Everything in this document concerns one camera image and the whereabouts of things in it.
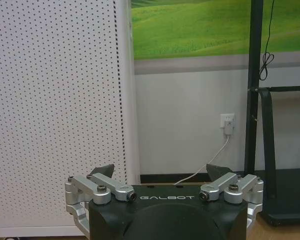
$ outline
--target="landscape picture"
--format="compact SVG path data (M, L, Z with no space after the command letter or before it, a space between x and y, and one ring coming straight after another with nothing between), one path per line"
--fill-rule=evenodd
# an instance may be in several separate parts
M264 0L262 49L272 0ZM132 0L134 57L247 54L250 0ZM271 52L300 51L300 0L276 0Z

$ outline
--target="black cable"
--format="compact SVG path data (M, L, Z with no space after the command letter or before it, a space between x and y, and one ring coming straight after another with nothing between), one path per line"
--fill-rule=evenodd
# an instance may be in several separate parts
M264 81L268 78L268 65L270 63L272 63L272 61L275 59L275 55L273 53L268 52L268 45L269 45L270 36L271 36L271 24L272 24L272 19L274 16L274 5L275 5L275 0L272 0L271 16L270 16L270 23L269 23L269 30L268 30L268 39L266 41L264 54L262 56L262 66L261 66L260 72L259 72L259 79L261 81Z

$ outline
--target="perforated panel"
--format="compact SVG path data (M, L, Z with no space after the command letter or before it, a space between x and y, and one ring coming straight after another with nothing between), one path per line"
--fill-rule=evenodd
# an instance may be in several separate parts
M116 2L0 0L0 227L72 226L64 182L127 181Z

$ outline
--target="silver metal bracket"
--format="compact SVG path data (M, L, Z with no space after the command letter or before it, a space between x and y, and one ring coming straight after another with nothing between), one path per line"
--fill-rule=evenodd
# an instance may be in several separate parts
M104 186L98 186L83 176L69 177L64 187L65 209L68 213L73 215L75 225L89 239L89 220L86 214L88 202L93 200L93 202L98 205L109 203L111 201L110 189Z
M228 172L217 180L204 184L200 187L200 198L204 201L216 201L219 199L219 194L229 186L229 184L235 184L238 181L238 176L235 173Z
M247 233L250 232L257 213L263 210L264 182L257 176L248 174L238 178L235 173L228 172L217 180L204 184L200 188L199 197L206 202L219 199L224 192L224 200L230 204L248 202Z
M90 180L98 185L109 188L118 201L133 202L137 198L137 194L131 185L122 184L101 173L93 174L90 176Z

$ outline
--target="wall socket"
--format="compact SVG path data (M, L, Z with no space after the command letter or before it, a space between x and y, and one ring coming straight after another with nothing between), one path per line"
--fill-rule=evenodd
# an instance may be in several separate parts
M235 126L235 114L234 113L224 113L220 114L220 128L225 127L225 121L232 121L233 127Z

